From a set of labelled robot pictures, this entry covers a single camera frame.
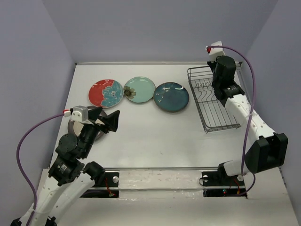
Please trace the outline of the grey rimmed cream plate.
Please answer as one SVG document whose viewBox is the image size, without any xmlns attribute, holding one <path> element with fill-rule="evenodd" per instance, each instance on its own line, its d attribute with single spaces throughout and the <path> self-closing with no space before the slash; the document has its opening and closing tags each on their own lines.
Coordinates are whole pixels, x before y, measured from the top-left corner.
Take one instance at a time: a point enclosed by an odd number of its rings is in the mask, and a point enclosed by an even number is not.
<svg viewBox="0 0 301 226">
<path fill-rule="evenodd" d="M 88 106 L 87 108 L 90 111 L 90 110 L 95 109 L 96 107 L 95 106 Z M 107 116 L 107 114 L 104 110 L 102 110 L 102 112 L 100 113 L 100 116 Z M 97 120 L 96 122 L 100 123 L 100 124 L 104 124 L 100 120 Z M 83 126 L 84 125 L 82 123 L 80 123 L 78 121 L 73 121 L 73 120 L 70 119 L 68 121 L 68 126 L 67 126 L 68 133 L 72 133 L 72 134 L 74 134 L 78 137 L 80 135 L 80 132 L 81 132 Z M 104 133 L 102 131 L 100 131 L 97 134 L 97 136 L 95 138 L 95 141 L 99 140 L 103 135 L 104 135 Z"/>
</svg>

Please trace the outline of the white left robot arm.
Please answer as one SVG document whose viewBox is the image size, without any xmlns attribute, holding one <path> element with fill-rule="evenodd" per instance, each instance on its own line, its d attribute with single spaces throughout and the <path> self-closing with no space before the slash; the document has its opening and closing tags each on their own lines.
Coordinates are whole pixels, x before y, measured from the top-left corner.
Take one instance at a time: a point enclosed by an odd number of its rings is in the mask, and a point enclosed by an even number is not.
<svg viewBox="0 0 301 226">
<path fill-rule="evenodd" d="M 65 212 L 88 189 L 99 186 L 105 180 L 105 168 L 97 162 L 87 164 L 81 160 L 88 157 L 99 132 L 116 132 L 120 111 L 102 116 L 102 107 L 89 110 L 86 106 L 75 106 L 52 116 L 70 117 L 83 124 L 79 136 L 63 135 L 55 149 L 57 157 L 52 163 L 48 177 L 38 193 L 26 175 L 20 161 L 20 148 L 24 139 L 38 126 L 49 121 L 47 118 L 30 128 L 21 138 L 16 150 L 17 165 L 30 186 L 34 201 L 27 212 L 11 222 L 13 226 L 56 226 Z"/>
</svg>

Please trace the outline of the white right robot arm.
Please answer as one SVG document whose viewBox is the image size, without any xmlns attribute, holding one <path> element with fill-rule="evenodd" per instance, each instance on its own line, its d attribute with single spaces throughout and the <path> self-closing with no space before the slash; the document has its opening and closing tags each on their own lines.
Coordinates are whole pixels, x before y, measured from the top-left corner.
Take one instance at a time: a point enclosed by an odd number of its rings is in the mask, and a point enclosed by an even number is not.
<svg viewBox="0 0 301 226">
<path fill-rule="evenodd" d="M 234 81 L 236 63 L 229 56 L 208 61 L 213 72 L 214 95 L 240 125 L 246 125 L 241 159 L 219 164 L 215 179 L 226 185 L 234 176 L 259 173 L 284 164 L 288 137 L 269 127 L 252 109 L 243 89 Z"/>
</svg>

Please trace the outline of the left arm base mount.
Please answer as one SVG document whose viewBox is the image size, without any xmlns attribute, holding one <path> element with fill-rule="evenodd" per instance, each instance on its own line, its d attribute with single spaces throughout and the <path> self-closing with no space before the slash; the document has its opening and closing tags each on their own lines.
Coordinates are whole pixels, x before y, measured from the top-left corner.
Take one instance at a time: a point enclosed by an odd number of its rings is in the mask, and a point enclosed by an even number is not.
<svg viewBox="0 0 301 226">
<path fill-rule="evenodd" d="M 119 198 L 119 172 L 106 172 L 81 198 Z"/>
</svg>

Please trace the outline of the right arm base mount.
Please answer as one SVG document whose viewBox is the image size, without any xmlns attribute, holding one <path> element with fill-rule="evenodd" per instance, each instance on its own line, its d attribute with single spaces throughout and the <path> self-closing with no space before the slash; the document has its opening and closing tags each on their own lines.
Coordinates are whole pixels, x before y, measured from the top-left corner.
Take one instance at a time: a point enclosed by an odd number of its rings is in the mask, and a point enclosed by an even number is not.
<svg viewBox="0 0 301 226">
<path fill-rule="evenodd" d="M 239 181 L 236 177 L 222 178 L 217 171 L 204 171 L 198 182 L 203 187 L 204 197 L 246 197 L 244 179 Z"/>
</svg>

